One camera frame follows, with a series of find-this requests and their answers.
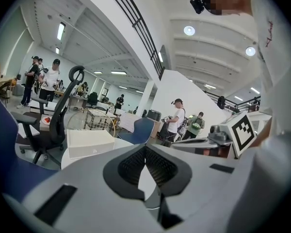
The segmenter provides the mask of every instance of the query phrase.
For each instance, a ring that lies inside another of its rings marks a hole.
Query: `blue office chair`
[[[117,138],[128,141],[132,144],[146,143],[150,139],[154,129],[154,122],[146,117],[134,122],[133,133],[119,133]]]
[[[33,125],[37,119],[20,115],[23,124]],[[0,101],[0,191],[21,202],[36,185],[57,171],[37,166],[17,157],[15,142],[18,124]]]

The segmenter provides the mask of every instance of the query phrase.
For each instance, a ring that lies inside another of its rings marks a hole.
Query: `man in green shirt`
[[[198,116],[194,116],[189,119],[189,127],[182,140],[186,140],[189,137],[191,137],[191,139],[196,138],[199,134],[199,130],[205,128],[205,121],[202,119],[203,115],[204,113],[200,112]]]

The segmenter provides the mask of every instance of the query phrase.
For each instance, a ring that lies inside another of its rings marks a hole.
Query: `white box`
[[[70,159],[108,152],[114,148],[114,137],[106,130],[67,130]]]
[[[235,156],[239,157],[256,139],[252,122],[247,112],[237,113],[219,124],[220,131],[233,141]]]

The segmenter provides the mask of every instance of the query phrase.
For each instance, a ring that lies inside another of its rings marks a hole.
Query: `man in black shirt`
[[[124,104],[124,94],[122,94],[120,97],[117,98],[116,105],[114,108],[121,109],[123,104]]]
[[[31,96],[31,89],[34,82],[34,75],[39,70],[39,57],[35,56],[32,61],[32,66],[29,68],[28,71],[25,72],[26,84],[25,84],[25,91],[23,100],[20,102],[20,105],[17,106],[17,109],[23,108],[24,106],[28,106],[30,102],[30,96]]]

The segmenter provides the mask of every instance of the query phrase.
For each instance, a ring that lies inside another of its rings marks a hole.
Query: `chair armrest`
[[[37,122],[37,119],[31,116],[26,116],[20,113],[11,112],[11,115],[15,118],[18,123],[22,123],[24,125],[33,125]]]
[[[46,101],[44,99],[39,99],[39,98],[31,98],[33,101],[37,101],[39,103],[43,103],[45,105],[48,105],[49,101]]]

